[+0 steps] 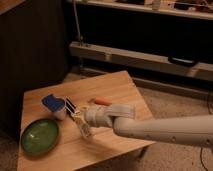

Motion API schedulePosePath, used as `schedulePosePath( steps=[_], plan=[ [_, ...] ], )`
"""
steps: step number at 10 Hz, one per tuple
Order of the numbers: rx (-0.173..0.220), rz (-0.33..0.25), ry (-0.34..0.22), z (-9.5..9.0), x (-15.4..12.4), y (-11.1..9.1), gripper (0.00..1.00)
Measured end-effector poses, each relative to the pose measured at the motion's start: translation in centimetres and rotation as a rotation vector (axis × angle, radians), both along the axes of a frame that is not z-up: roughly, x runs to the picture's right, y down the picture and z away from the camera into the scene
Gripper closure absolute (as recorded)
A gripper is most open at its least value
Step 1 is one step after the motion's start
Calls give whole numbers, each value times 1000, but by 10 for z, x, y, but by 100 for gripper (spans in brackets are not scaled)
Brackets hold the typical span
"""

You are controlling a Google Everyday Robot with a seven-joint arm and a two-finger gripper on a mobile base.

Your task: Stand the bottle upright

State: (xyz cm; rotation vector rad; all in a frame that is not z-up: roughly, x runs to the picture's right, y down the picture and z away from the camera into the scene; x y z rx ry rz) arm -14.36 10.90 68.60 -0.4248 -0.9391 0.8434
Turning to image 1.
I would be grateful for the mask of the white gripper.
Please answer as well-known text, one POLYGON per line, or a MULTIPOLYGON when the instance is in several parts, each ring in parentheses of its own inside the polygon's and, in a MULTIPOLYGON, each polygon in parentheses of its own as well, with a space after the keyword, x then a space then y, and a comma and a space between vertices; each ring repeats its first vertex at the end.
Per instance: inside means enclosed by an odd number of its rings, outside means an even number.
MULTIPOLYGON (((69 98, 65 99, 66 111, 71 118, 80 114, 80 110, 71 102, 69 98)), ((91 127, 112 127, 112 119, 106 114, 106 106, 92 105, 88 107, 84 113, 84 119, 91 127)), ((82 118, 76 117, 75 123, 84 138, 92 136, 90 127, 83 121, 82 118)))

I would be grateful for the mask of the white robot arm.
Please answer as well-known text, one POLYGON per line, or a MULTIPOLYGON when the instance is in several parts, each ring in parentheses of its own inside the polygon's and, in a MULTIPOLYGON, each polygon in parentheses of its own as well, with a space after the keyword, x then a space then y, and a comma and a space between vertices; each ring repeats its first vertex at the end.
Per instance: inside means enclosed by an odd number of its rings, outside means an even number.
POLYGON ((100 102, 78 111, 90 127, 121 137, 213 149, 213 115, 137 120, 133 106, 100 102))

